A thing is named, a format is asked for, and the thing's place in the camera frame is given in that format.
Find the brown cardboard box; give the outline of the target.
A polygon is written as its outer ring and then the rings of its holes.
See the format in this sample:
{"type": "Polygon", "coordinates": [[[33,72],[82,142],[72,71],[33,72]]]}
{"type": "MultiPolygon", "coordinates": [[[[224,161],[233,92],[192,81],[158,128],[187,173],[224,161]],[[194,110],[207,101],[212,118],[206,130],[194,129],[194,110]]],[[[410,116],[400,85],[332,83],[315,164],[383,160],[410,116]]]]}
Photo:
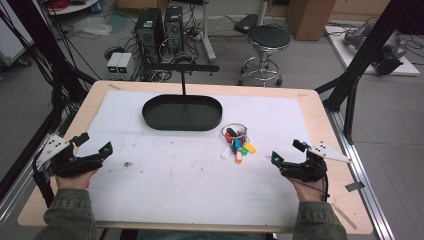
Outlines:
{"type": "Polygon", "coordinates": [[[289,0],[285,19],[297,41],[318,41],[336,0],[289,0]]]}

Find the white bench power supply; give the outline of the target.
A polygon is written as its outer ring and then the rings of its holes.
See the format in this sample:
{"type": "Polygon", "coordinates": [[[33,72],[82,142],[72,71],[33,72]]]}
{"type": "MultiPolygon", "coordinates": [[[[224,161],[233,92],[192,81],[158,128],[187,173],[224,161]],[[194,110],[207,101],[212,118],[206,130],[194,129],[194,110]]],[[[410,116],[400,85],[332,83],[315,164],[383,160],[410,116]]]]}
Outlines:
{"type": "Polygon", "coordinates": [[[131,80],[134,73],[134,59],[131,53],[122,53],[117,64],[118,76],[121,80],[131,80]]]}
{"type": "Polygon", "coordinates": [[[113,53],[107,63],[107,69],[110,75],[110,78],[112,80],[117,80],[119,78],[119,73],[118,73],[118,64],[120,61],[122,54],[121,53],[113,53]]]}

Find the black hanger stand oval tray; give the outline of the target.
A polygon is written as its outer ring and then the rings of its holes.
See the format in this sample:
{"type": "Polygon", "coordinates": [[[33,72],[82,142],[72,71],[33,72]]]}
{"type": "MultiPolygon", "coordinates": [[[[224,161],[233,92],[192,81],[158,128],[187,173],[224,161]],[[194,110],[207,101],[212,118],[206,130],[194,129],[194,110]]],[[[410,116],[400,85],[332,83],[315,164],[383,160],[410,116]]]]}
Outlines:
{"type": "Polygon", "coordinates": [[[143,105],[141,114],[150,128],[166,131],[209,131],[221,123],[221,103],[210,96],[189,95],[185,84],[186,72],[202,71],[213,74],[220,70],[218,66],[151,63],[148,68],[178,71],[182,86],[181,94],[158,95],[143,105]]]}

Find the white board with robot parts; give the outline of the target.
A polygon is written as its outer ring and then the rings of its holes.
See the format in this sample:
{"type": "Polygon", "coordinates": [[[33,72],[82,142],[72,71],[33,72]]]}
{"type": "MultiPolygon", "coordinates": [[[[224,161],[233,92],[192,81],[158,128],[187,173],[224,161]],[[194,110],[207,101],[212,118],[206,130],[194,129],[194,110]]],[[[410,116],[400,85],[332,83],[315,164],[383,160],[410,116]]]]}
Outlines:
{"type": "MultiPolygon", "coordinates": [[[[345,68],[352,63],[374,26],[375,22],[372,21],[366,21],[361,26],[336,23],[328,23],[325,26],[325,33],[345,68]]],[[[418,76],[419,70],[405,57],[406,53],[406,41],[393,32],[385,43],[377,48],[365,73],[381,76],[418,76]]]]}

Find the clear plastic bag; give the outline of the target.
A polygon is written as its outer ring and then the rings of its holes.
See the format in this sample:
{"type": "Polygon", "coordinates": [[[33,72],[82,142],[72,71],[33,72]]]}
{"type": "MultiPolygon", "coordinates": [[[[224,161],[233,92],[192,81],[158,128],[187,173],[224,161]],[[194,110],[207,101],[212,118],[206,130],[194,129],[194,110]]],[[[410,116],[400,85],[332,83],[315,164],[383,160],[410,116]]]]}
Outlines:
{"type": "Polygon", "coordinates": [[[105,23],[103,17],[87,17],[73,24],[76,32],[84,32],[96,36],[108,36],[113,27],[105,23]]]}

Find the small black computer tower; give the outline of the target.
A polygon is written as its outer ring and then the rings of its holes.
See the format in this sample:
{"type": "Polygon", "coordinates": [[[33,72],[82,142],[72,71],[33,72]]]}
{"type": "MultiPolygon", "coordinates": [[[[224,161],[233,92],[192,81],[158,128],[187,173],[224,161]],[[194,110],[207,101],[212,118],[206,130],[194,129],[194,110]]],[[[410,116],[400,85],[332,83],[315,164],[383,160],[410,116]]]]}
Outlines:
{"type": "Polygon", "coordinates": [[[181,6],[170,6],[165,11],[164,26],[171,52],[183,50],[183,14],[181,6]]]}

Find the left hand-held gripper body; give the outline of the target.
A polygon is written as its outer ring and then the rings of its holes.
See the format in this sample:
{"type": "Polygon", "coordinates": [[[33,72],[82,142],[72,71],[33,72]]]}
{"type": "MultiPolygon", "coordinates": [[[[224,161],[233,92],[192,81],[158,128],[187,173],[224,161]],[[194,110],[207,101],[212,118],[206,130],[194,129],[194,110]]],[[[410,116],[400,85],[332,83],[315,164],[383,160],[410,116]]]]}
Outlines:
{"type": "Polygon", "coordinates": [[[103,166],[99,150],[87,156],[75,156],[76,146],[56,134],[51,134],[35,157],[35,170],[45,174],[70,178],[97,170],[103,166]]]}

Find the grey tape piece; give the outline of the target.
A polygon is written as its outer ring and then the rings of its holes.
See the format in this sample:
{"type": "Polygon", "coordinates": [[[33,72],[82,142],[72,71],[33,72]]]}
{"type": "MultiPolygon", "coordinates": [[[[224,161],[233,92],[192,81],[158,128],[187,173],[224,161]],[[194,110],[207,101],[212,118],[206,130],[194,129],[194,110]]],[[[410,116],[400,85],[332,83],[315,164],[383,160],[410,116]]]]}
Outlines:
{"type": "Polygon", "coordinates": [[[347,189],[348,192],[359,190],[359,189],[361,189],[363,187],[364,187],[364,184],[361,181],[359,181],[359,182],[353,182],[353,183],[348,184],[348,185],[345,186],[345,188],[347,189]]]}

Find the white round table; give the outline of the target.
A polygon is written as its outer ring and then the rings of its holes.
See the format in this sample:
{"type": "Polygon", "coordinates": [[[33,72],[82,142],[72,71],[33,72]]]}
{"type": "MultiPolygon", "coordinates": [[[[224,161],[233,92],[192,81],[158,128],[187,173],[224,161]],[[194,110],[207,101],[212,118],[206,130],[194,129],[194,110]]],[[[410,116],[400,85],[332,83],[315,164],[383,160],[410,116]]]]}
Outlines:
{"type": "Polygon", "coordinates": [[[91,8],[93,5],[99,3],[99,0],[85,0],[85,3],[82,5],[73,5],[70,1],[65,3],[65,0],[58,0],[59,3],[55,7],[47,5],[46,8],[51,14],[68,14],[77,11],[81,11],[87,8],[91,8]]]}

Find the person's right hand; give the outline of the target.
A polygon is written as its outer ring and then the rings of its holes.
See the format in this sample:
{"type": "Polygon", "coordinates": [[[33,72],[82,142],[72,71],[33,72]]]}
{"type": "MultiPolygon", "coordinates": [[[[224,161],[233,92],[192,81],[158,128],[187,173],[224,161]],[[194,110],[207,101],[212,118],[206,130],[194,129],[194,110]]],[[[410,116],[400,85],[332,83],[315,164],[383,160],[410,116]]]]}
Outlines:
{"type": "Polygon", "coordinates": [[[289,178],[289,182],[293,185],[300,202],[321,202],[323,200],[323,183],[321,180],[302,182],[298,179],[289,178]]]}

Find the white table leg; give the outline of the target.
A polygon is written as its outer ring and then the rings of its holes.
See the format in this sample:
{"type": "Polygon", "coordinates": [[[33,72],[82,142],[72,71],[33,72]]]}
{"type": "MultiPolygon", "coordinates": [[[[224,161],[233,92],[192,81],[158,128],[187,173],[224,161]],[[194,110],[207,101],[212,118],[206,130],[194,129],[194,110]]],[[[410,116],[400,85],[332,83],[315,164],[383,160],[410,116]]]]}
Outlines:
{"type": "Polygon", "coordinates": [[[203,30],[201,32],[201,39],[202,39],[202,43],[208,57],[208,62],[214,63],[216,61],[216,55],[212,47],[212,44],[209,40],[209,24],[208,24],[209,9],[208,7],[209,7],[209,0],[202,0],[203,30]]]}

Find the person's left hand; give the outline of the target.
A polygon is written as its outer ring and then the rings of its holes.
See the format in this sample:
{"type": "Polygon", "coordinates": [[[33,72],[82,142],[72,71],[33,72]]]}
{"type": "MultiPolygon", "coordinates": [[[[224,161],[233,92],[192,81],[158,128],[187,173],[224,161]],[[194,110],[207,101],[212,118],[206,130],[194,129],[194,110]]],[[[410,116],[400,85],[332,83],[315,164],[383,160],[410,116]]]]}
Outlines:
{"type": "Polygon", "coordinates": [[[97,173],[96,170],[92,170],[81,175],[70,177],[70,178],[62,178],[60,176],[56,176],[57,187],[59,189],[78,189],[78,190],[86,190],[90,186],[91,178],[97,173]]]}

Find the large black computer tower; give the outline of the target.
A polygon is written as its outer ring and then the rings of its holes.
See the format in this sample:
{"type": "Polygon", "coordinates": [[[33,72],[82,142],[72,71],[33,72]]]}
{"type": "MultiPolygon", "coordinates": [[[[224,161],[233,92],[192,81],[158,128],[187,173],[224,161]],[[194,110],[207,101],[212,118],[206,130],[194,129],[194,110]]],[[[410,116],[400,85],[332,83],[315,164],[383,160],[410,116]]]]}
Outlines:
{"type": "Polygon", "coordinates": [[[165,40],[162,12],[160,8],[144,8],[134,28],[137,42],[153,63],[161,62],[160,45],[165,40]]]}

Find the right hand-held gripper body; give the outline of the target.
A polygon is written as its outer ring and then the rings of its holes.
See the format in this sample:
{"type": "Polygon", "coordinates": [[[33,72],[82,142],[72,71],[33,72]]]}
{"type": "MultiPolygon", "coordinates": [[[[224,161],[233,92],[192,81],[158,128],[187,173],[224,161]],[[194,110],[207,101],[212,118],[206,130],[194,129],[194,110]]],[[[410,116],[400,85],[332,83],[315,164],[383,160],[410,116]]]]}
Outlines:
{"type": "Polygon", "coordinates": [[[298,179],[302,182],[317,182],[326,177],[326,159],[346,163],[351,162],[347,156],[328,146],[323,141],[316,145],[309,145],[309,148],[303,153],[305,153],[306,159],[302,163],[292,163],[284,160],[283,167],[279,168],[282,176],[298,179]]]}

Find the aluminium rail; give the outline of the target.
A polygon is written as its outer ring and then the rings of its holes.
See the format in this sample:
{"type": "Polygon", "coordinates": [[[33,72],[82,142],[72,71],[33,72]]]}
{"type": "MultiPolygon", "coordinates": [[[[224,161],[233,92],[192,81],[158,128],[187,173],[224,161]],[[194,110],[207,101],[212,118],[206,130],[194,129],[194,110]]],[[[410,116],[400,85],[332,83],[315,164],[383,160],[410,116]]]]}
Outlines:
{"type": "Polygon", "coordinates": [[[8,221],[28,187],[32,184],[31,165],[33,156],[40,149],[47,134],[55,132],[64,135],[76,113],[76,110],[65,113],[57,127],[52,124],[53,113],[49,113],[5,176],[0,180],[0,225],[8,221]]]}
{"type": "Polygon", "coordinates": [[[331,112],[330,110],[327,110],[326,113],[332,124],[341,150],[350,159],[348,166],[353,176],[354,183],[358,185],[357,191],[371,219],[373,232],[376,238],[378,240],[395,240],[395,236],[374,192],[359,153],[354,144],[350,143],[343,133],[344,121],[342,115],[339,112],[331,112]]]}

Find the black metal frame post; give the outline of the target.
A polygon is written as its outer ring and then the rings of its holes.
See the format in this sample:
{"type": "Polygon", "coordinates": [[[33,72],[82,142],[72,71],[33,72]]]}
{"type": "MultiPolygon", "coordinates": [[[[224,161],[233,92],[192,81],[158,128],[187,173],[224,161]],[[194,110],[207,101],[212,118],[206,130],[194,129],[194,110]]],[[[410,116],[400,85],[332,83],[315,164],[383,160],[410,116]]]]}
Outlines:
{"type": "Polygon", "coordinates": [[[87,97],[87,85],[93,85],[96,79],[78,69],[70,53],[66,57],[59,47],[51,27],[44,20],[33,0],[6,0],[24,29],[33,40],[33,45],[23,37],[14,26],[8,14],[0,8],[0,19],[6,24],[18,41],[24,46],[36,62],[42,76],[52,87],[52,110],[24,148],[18,159],[0,181],[0,201],[11,192],[30,156],[36,151],[50,130],[62,125],[62,113],[70,111],[76,114],[83,100],[87,97]]]}
{"type": "Polygon", "coordinates": [[[347,101],[343,133],[352,144],[352,126],[359,80],[369,66],[377,48],[395,32],[418,2],[419,0],[390,0],[370,36],[348,68],[339,77],[315,89],[318,94],[332,89],[330,96],[323,101],[324,107],[331,112],[339,112],[341,104],[347,101]]]}

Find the white table mat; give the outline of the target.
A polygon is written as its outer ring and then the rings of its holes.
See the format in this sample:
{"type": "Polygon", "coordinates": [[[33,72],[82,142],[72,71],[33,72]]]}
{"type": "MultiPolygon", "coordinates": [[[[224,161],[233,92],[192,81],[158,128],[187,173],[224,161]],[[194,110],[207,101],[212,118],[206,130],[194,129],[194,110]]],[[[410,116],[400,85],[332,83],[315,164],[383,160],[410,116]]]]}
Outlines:
{"type": "Polygon", "coordinates": [[[293,226],[298,200],[292,185],[271,162],[305,156],[295,139],[309,135],[293,98],[218,96],[222,123],[244,125],[254,153],[237,163],[220,128],[201,132],[158,131],[141,110],[151,94],[111,91],[78,153],[111,143],[113,153],[91,180],[96,220],[162,224],[247,226],[254,230],[293,226]]]}

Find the black flat box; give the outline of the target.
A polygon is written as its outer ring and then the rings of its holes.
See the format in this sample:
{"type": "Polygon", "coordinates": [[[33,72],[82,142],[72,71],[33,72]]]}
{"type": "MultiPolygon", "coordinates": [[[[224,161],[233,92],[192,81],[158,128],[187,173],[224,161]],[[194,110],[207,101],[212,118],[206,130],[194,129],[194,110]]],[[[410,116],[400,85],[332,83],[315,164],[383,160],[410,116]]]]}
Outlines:
{"type": "Polygon", "coordinates": [[[248,14],[234,25],[234,30],[246,34],[251,27],[256,25],[257,20],[257,14],[248,14]]]}

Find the black round stool chrome base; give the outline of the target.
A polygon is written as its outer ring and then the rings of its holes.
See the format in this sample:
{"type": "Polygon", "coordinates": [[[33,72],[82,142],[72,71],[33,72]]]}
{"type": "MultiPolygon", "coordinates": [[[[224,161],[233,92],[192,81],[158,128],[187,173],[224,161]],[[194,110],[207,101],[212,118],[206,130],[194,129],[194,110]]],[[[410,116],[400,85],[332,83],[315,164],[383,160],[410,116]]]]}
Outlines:
{"type": "Polygon", "coordinates": [[[276,26],[261,25],[252,27],[247,34],[249,44],[257,51],[244,61],[238,85],[242,86],[247,78],[260,81],[266,85],[268,81],[276,81],[281,86],[283,79],[278,64],[271,59],[274,53],[282,52],[290,43],[289,34],[276,26]]]}

